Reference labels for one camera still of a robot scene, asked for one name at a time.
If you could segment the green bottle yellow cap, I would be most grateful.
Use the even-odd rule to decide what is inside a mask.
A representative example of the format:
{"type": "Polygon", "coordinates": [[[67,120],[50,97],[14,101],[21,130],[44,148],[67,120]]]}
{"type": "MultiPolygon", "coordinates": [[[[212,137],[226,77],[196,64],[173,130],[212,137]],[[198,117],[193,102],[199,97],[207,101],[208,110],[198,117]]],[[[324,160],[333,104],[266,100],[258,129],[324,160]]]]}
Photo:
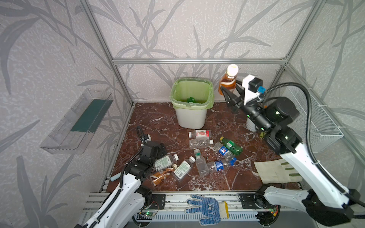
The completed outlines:
{"type": "Polygon", "coordinates": [[[243,149],[240,146],[228,138],[222,136],[220,137],[220,141],[235,156],[239,156],[243,152],[243,149]]]}

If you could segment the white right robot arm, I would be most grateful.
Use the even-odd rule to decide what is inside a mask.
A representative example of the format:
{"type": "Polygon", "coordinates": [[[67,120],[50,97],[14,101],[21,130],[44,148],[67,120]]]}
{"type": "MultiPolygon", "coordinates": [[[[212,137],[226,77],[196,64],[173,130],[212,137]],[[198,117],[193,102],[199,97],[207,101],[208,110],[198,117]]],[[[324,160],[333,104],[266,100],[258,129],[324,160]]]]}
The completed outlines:
{"type": "Polygon", "coordinates": [[[364,206],[360,194],[337,181],[315,158],[311,150],[310,127],[312,117],[311,97],[299,83],[307,102],[306,137],[302,139],[290,124],[299,116],[294,103],[286,97],[276,97],[265,107],[266,96],[260,80],[254,80],[247,88],[239,87],[235,95],[222,88],[225,102],[232,111],[243,111],[256,128],[264,133],[264,141],[277,155],[288,162],[309,184],[308,190],[288,190],[264,184],[255,192],[255,205],[261,209],[287,206],[307,213],[317,223],[332,227],[349,223],[353,219],[364,219],[356,215],[352,205],[364,206]]]}

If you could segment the blue label pepsi bottle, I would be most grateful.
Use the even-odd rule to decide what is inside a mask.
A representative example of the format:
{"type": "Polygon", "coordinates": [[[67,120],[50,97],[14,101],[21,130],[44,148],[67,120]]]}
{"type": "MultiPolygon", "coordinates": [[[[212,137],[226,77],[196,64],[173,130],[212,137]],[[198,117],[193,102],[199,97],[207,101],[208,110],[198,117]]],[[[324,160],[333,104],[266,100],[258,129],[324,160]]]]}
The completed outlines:
{"type": "Polygon", "coordinates": [[[234,154],[220,142],[215,143],[213,149],[228,161],[231,161],[234,158],[234,154]]]}

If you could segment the brown tea bottle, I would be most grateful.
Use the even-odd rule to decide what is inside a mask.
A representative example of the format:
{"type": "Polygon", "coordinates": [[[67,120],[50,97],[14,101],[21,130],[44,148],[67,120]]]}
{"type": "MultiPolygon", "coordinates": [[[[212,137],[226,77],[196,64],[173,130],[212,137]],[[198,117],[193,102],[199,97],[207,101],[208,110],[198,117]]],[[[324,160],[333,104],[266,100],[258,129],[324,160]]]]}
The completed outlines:
{"type": "Polygon", "coordinates": [[[230,64],[224,76],[220,80],[219,83],[219,94],[223,96],[223,92],[221,90],[222,87],[227,88],[230,92],[234,92],[236,88],[236,78],[239,71],[239,67],[236,64],[230,64]]]}
{"type": "Polygon", "coordinates": [[[176,169],[178,168],[177,164],[173,164],[172,167],[168,167],[163,169],[161,172],[156,172],[151,175],[151,180],[154,186],[162,183],[166,178],[168,178],[176,169]]]}

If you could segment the blue label crushed bottle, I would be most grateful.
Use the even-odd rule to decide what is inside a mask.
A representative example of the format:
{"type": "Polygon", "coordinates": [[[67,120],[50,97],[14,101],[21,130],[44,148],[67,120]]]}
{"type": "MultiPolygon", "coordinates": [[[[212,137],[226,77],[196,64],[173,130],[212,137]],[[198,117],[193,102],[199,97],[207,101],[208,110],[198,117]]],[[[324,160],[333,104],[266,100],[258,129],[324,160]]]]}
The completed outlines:
{"type": "Polygon", "coordinates": [[[218,172],[226,170],[235,165],[237,158],[233,158],[232,160],[218,160],[218,161],[210,161],[207,163],[210,172],[218,172]]]}

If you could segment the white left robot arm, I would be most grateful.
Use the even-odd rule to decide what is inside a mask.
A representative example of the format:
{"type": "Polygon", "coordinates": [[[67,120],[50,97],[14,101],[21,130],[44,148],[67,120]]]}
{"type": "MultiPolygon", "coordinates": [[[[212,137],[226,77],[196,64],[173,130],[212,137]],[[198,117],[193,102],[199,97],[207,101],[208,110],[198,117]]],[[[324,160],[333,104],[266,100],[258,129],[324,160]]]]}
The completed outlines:
{"type": "Polygon", "coordinates": [[[156,170],[157,159],[166,155],[162,143],[151,140],[140,126],[136,128],[141,149],[124,166],[120,183],[98,211],[76,228],[123,228],[138,211],[152,204],[152,190],[142,183],[156,170]]]}

